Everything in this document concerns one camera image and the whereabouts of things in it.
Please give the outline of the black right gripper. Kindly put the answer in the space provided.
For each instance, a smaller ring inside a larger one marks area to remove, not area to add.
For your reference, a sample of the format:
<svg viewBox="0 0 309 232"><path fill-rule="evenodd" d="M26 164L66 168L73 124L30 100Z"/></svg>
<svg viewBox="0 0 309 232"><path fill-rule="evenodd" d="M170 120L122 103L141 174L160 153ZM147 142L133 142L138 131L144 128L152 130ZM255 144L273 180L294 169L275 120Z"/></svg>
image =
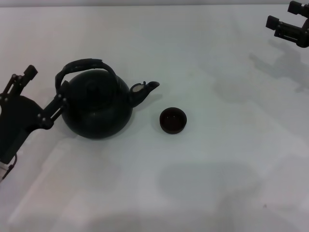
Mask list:
<svg viewBox="0 0 309 232"><path fill-rule="evenodd" d="M294 15L302 15L303 17L309 16L309 5L297 1L291 1L287 10ZM296 27L284 22L281 22L278 18L271 15L268 16L266 27L274 31L274 36L296 42L296 45L301 48L307 48L309 46L309 28L303 26L302 28Z"/></svg>

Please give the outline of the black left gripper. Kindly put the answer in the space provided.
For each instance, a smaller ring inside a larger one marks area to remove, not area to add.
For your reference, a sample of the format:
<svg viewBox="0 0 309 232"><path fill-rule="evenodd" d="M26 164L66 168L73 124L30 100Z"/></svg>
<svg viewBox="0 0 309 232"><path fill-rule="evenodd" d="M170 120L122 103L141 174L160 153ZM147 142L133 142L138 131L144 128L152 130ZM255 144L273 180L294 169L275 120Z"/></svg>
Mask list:
<svg viewBox="0 0 309 232"><path fill-rule="evenodd" d="M0 161L9 163L27 137L37 129L49 130L67 107L69 83L64 81L53 100L42 109L35 101L20 96L38 71L29 65L23 75L13 74L0 94Z"/></svg>

